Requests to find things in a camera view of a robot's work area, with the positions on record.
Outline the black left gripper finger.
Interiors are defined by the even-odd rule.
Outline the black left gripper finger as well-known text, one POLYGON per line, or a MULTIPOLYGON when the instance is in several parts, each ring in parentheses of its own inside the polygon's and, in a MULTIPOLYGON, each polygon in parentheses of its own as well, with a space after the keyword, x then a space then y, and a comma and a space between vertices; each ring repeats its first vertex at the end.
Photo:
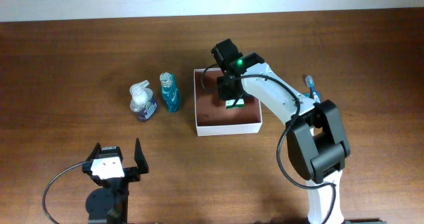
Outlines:
POLYGON ((101 150, 101 145, 97 142, 96 145, 94 146, 93 150, 91 151, 90 155, 87 157, 87 161, 91 161, 93 159, 96 159, 99 151, 101 150))
POLYGON ((140 174, 149 173, 148 163, 143 155, 139 138, 135 140, 134 161, 140 174))

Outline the green white soap packet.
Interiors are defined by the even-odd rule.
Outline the green white soap packet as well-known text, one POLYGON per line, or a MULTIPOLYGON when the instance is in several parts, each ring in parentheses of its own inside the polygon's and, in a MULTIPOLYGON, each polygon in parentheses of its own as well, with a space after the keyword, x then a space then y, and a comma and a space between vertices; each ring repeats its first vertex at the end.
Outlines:
POLYGON ((244 107, 244 99, 230 99, 230 100, 226 100, 225 102, 226 109, 241 108, 241 107, 244 107))

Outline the pink cardboard box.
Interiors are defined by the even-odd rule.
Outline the pink cardboard box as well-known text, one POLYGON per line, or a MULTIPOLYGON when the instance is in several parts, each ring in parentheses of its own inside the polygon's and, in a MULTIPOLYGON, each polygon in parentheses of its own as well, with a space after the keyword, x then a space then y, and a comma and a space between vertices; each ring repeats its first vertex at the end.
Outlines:
POLYGON ((197 135, 240 135, 258 133, 262 126, 260 101, 244 99, 242 107, 228 108, 216 91, 206 92, 201 85, 202 69, 193 71, 195 127, 197 135))

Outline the blue white capped toothbrush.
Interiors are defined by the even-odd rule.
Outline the blue white capped toothbrush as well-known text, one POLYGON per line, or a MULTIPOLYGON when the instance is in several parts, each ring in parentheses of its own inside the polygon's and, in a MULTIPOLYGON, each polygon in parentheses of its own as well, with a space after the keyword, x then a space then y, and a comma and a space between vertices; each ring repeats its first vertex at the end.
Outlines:
POLYGON ((314 83, 312 76, 306 76, 305 77, 305 83, 306 83, 307 87, 310 89, 311 98, 314 99, 316 103, 320 103, 321 99, 319 97, 319 94, 315 90, 315 83, 314 83))

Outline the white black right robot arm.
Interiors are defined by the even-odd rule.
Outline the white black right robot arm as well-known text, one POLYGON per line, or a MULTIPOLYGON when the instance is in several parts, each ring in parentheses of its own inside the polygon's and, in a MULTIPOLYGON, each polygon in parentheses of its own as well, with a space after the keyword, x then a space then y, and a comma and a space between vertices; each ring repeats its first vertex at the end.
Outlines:
POLYGON ((265 59, 255 52, 244 55, 231 39, 211 53, 223 73, 214 88, 220 99, 257 98, 285 125, 276 160, 286 179, 307 191, 308 222, 344 223, 339 185, 350 145, 337 106, 296 91, 265 59))

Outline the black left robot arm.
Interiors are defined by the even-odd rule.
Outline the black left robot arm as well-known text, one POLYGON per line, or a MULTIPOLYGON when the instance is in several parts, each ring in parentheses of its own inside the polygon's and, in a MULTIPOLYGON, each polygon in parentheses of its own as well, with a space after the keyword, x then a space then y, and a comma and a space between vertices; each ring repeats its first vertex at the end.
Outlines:
POLYGON ((118 146, 95 145, 82 166, 82 172, 99 186, 85 201, 89 223, 128 222, 129 184, 139 182, 141 175, 149 173, 139 139, 135 140, 134 161, 136 166, 125 168, 118 146))

